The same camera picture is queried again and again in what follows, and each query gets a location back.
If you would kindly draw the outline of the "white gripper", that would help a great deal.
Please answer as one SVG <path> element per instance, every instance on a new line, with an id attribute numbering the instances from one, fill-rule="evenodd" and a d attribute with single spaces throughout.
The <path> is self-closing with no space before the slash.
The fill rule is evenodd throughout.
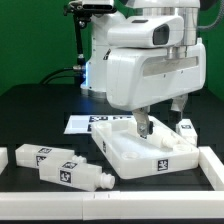
<path id="1" fill-rule="evenodd" d="M 185 58 L 179 59 L 168 59 L 165 48 L 113 49 L 107 61 L 107 100 L 114 108 L 134 110 L 137 133 L 146 138 L 153 133 L 146 106 L 173 98 L 169 117 L 179 123 L 187 93 L 203 87 L 205 73 L 206 51 L 201 38 L 187 48 Z"/>

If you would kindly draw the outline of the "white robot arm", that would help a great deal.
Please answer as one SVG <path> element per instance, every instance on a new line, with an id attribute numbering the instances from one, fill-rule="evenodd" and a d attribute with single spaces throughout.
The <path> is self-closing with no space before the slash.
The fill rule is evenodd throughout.
<path id="1" fill-rule="evenodd" d="M 113 12 L 113 0 L 84 0 L 93 20 L 92 56 L 82 88 L 130 111 L 140 136 L 152 133 L 149 107 L 171 99 L 183 110 L 187 94 L 203 87 L 206 52 L 199 31 L 224 18 L 224 0 L 126 0 L 136 13 Z"/>

